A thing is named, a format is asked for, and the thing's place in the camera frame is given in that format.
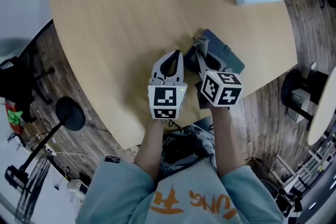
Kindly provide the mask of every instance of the black chair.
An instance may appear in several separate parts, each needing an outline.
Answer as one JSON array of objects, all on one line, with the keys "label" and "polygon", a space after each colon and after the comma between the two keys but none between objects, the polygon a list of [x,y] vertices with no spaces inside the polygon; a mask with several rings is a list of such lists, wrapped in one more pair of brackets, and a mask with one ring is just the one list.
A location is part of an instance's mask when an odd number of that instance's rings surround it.
[{"label": "black chair", "polygon": [[[25,122],[33,122],[34,119],[30,116],[30,104],[34,100],[32,95],[33,90],[46,104],[51,104],[53,101],[47,99],[42,94],[37,81],[49,74],[55,73],[55,70],[51,68],[49,71],[34,77],[34,54],[37,51],[29,50],[28,53],[29,66],[17,57],[5,60],[0,64],[0,97],[14,102],[17,111],[23,111],[22,119]],[[8,63],[12,63],[13,65],[4,68]]]}]

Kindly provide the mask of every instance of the round black base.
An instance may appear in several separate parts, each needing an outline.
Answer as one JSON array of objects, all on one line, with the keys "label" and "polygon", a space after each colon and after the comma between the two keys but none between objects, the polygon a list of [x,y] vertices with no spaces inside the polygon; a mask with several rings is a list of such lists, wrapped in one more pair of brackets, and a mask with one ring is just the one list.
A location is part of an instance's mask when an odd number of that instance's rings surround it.
[{"label": "round black base", "polygon": [[62,97],[57,101],[56,115],[60,121],[68,117],[63,126],[71,131],[78,131],[85,125],[83,109],[75,100],[69,97]]},{"label": "round black base", "polygon": [[281,88],[281,101],[284,106],[288,106],[292,99],[292,91],[300,88],[301,72],[298,69],[292,69],[288,72]]}]

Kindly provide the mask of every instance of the wooden table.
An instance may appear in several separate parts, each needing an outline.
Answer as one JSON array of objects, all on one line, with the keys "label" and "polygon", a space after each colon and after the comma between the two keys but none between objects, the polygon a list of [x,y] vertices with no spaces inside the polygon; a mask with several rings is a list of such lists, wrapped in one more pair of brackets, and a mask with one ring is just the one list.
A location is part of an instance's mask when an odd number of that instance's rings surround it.
[{"label": "wooden table", "polygon": [[310,125],[308,144],[315,144],[326,131],[336,110],[336,68],[324,87],[316,113]]},{"label": "wooden table", "polygon": [[[185,53],[192,37],[209,28],[242,60],[245,95],[297,64],[284,2],[236,6],[234,0],[49,0],[68,61],[92,106],[123,148],[140,144],[150,118],[147,85],[165,53]],[[200,111],[196,74],[177,121],[191,124]]]}]

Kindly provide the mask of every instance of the wooden floor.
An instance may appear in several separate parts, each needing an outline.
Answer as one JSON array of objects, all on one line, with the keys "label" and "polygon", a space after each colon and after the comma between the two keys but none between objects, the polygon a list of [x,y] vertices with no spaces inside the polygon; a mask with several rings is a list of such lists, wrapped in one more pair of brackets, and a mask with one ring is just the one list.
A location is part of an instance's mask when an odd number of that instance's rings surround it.
[{"label": "wooden floor", "polygon": [[[322,10],[318,0],[285,2],[295,35],[299,69],[303,74],[308,74],[310,64],[316,60],[317,69],[329,73],[336,64],[336,9],[326,5]],[[50,67],[56,71],[54,75],[43,79],[45,92],[55,102],[63,96],[74,98],[85,110],[87,122],[105,129],[74,76],[53,25],[38,38],[36,44],[39,50],[37,71]],[[280,102],[284,78],[285,74],[244,98],[231,110],[245,157],[260,157],[281,176],[286,175],[286,170],[275,160],[276,153],[296,169],[307,157],[309,149],[306,142],[307,122],[294,124],[285,117],[285,107]],[[31,106],[32,111],[37,118],[46,118],[55,126],[58,123],[54,113],[55,102],[46,106],[36,97]],[[113,155],[132,161],[138,150],[135,147],[123,151],[112,135],[90,126],[85,126],[79,132],[67,131],[62,127],[55,134],[55,139],[57,143],[53,147],[57,151],[97,157]],[[58,155],[57,161],[68,165],[72,176],[84,172],[92,177],[97,166],[97,160],[83,156]]]}]

